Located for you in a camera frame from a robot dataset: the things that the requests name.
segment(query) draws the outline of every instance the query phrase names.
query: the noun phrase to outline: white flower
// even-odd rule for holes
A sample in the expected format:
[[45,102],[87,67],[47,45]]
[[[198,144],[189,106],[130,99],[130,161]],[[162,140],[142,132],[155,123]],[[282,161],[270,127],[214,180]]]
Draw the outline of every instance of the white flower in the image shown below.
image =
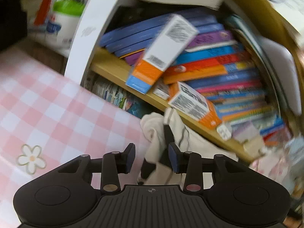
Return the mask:
[[26,172],[28,174],[35,174],[36,169],[44,169],[47,164],[46,162],[39,157],[41,154],[42,148],[40,146],[34,146],[31,148],[29,145],[24,144],[21,147],[21,150],[23,152],[23,155],[20,155],[17,158],[18,165],[25,165],[26,166]]

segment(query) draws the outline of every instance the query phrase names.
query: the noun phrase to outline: white panel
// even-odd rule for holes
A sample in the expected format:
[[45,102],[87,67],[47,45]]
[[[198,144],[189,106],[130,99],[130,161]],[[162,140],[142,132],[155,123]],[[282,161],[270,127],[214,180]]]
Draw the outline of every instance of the white panel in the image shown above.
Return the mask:
[[111,21],[119,0],[89,0],[79,22],[64,76],[80,84],[94,48]]

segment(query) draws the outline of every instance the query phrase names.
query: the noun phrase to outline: orange and white box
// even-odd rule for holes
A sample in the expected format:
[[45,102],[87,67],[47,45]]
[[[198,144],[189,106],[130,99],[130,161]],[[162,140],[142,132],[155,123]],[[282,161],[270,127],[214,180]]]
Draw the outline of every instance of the orange and white box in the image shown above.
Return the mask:
[[173,14],[151,46],[138,59],[126,85],[146,94],[197,33],[197,29],[186,19]]
[[183,82],[177,82],[169,87],[170,100],[168,104],[185,113],[209,129],[216,128],[222,120],[209,100]]

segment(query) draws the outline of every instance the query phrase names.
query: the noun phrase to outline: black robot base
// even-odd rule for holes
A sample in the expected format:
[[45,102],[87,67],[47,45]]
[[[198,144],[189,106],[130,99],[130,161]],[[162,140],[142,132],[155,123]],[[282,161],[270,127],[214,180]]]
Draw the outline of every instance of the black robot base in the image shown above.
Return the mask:
[[[81,155],[22,186],[13,204],[19,228],[197,228],[283,227],[290,207],[280,184],[217,154],[214,159],[181,152],[170,143],[175,173],[187,173],[178,185],[126,185],[135,145],[102,159]],[[92,173],[101,172],[101,186],[91,186]],[[212,172],[214,185],[203,186],[203,172]]]

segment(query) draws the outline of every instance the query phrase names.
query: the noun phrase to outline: pink checkered tablecloth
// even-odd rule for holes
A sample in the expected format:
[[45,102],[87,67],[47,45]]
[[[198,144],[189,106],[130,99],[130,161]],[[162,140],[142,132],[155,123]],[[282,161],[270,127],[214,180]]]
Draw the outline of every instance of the pink checkered tablecloth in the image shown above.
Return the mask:
[[[139,119],[95,96],[16,47],[0,54],[0,227],[16,228],[17,189],[81,155],[100,158],[136,145],[135,184],[149,142]],[[100,174],[92,186],[99,188]]]

